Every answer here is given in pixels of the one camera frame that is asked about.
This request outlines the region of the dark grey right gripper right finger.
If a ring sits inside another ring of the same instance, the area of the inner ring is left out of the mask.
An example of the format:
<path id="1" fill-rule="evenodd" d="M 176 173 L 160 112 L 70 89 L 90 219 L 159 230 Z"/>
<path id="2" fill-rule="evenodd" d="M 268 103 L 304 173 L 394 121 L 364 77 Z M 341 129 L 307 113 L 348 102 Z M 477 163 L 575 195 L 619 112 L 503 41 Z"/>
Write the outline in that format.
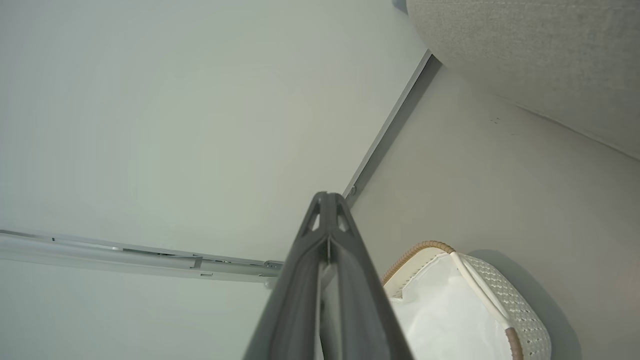
<path id="1" fill-rule="evenodd" d="M 319 203 L 327 231 L 323 360 L 414 360 L 345 198 L 323 193 Z"/>

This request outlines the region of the grey wall base rail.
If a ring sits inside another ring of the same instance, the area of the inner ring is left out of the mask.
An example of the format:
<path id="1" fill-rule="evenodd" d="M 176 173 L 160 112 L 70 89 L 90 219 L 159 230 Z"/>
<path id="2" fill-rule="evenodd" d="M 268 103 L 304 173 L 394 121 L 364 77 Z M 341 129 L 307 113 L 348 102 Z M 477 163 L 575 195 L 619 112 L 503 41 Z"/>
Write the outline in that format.
<path id="1" fill-rule="evenodd" d="M 374 176 L 441 66 L 442 63 L 428 48 L 343 192 L 343 197 L 350 208 L 354 206 Z"/>

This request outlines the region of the white fabric basket liner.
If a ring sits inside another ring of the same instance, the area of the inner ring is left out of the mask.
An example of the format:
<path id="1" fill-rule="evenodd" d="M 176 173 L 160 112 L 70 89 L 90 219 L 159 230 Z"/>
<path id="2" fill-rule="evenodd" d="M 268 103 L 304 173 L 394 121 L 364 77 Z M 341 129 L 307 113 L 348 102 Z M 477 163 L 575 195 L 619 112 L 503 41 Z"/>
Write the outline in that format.
<path id="1" fill-rule="evenodd" d="M 506 318 L 462 264 L 442 253 L 386 285 L 414 360 L 513 360 Z"/>

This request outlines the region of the grey metal frame leg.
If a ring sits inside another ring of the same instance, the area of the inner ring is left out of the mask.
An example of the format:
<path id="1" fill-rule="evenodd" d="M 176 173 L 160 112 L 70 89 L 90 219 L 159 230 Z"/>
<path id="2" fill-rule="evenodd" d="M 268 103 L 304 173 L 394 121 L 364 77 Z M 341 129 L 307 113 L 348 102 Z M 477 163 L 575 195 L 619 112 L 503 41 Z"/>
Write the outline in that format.
<path id="1" fill-rule="evenodd" d="M 283 262 L 241 259 L 73 235 L 0 227 L 0 260 L 92 271 L 262 283 L 274 287 Z"/>

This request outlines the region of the grey fabric sofa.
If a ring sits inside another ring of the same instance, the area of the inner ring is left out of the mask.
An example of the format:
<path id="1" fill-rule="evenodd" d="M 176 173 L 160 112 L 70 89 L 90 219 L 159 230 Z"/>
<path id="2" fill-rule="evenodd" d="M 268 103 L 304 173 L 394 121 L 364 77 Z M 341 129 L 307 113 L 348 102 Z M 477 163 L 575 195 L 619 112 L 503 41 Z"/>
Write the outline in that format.
<path id="1" fill-rule="evenodd" d="M 406 0 L 447 68 L 640 160 L 640 0 Z"/>

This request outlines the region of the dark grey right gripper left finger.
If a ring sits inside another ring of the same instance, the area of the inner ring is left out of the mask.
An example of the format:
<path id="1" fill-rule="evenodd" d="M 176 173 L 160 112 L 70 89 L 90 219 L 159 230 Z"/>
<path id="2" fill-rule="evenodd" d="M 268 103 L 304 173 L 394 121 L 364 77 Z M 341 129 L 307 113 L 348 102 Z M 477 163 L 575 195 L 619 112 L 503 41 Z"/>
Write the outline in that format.
<path id="1" fill-rule="evenodd" d="M 292 242 L 243 360 L 315 360 L 327 192 L 318 192 Z"/>

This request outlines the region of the white woven laundry basket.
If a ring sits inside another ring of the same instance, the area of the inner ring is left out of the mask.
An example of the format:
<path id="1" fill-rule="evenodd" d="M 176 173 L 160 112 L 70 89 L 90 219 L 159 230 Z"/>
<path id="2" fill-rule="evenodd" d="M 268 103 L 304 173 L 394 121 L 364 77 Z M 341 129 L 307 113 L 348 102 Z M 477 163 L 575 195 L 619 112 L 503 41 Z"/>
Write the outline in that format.
<path id="1" fill-rule="evenodd" d="M 413 267 L 421 268 L 444 253 L 461 257 L 459 269 L 467 267 L 470 270 L 471 277 L 480 286 L 480 294 L 488 296 L 506 318 L 512 360 L 551 360 L 553 346 L 546 326 L 514 285 L 491 264 L 456 251 L 448 244 L 424 241 L 409 249 L 382 277 L 386 296 L 390 299 L 386 285 L 408 280 Z"/>

